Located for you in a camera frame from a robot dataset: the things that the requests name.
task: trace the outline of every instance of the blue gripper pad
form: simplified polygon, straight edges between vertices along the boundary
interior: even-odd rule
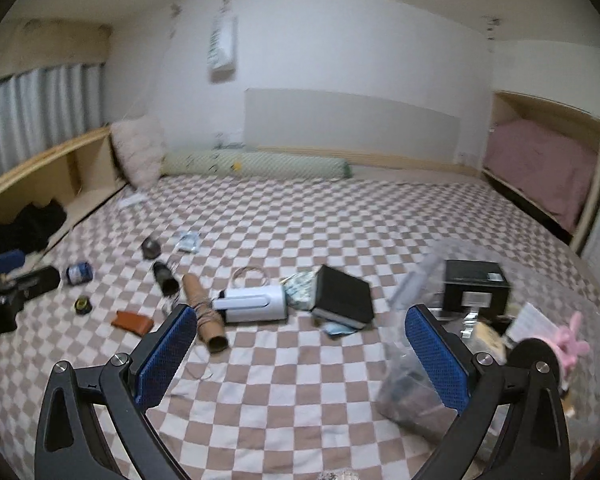
[[[443,404],[462,413],[469,404],[468,377],[458,360],[417,308],[407,311],[404,331]]]
[[[143,413],[160,404],[197,330],[196,311],[184,308],[139,371],[134,402]]]

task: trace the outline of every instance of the gray curtain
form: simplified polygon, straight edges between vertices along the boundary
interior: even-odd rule
[[[0,80],[0,175],[102,124],[102,65],[39,68]]]

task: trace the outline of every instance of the checkered bedsheet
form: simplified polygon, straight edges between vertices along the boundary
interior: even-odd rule
[[[148,418],[194,479],[315,479],[350,467],[365,480],[408,478],[430,445],[385,420],[373,404],[385,370],[382,326],[388,298],[427,243],[472,240],[570,286],[600,308],[600,296],[568,250],[515,206],[480,184],[396,184],[359,180],[162,179],[147,203],[119,209],[117,198],[77,226],[46,257],[59,269],[88,260],[96,277],[27,304],[15,333],[0,337],[2,451],[32,478],[40,403],[52,365],[104,364],[138,338],[113,328],[116,310],[163,320],[160,290],[140,243],[158,235],[177,273],[193,272],[212,293],[233,270],[261,266],[273,278],[320,264],[372,285],[376,327],[332,341],[303,312],[286,323],[228,327],[230,351],[190,350]],[[197,230],[196,255],[174,253],[177,233]],[[72,306],[88,294],[94,310]],[[103,430],[122,472],[137,473],[105,410]],[[576,443],[586,460],[600,435]]]

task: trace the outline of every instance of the pink toy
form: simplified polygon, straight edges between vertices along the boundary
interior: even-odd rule
[[[578,356],[586,355],[590,351],[589,343],[586,341],[578,341],[578,330],[582,323],[582,314],[575,312],[571,316],[569,326],[558,327],[554,336],[549,338],[541,337],[545,343],[547,343],[551,350],[554,351],[555,356],[558,358],[560,363],[560,374],[562,379],[565,380],[569,373],[575,368],[578,363]]]

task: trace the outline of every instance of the pink object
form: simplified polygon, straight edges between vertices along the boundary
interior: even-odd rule
[[[484,167],[542,206],[573,233],[597,155],[576,140],[520,119],[490,135]]]
[[[575,368],[575,365],[578,363],[578,357],[586,355],[590,351],[589,343],[576,339],[581,323],[582,314],[575,312],[571,316],[568,327],[558,327],[554,337],[551,339],[540,338],[551,347],[558,358],[563,379]]]

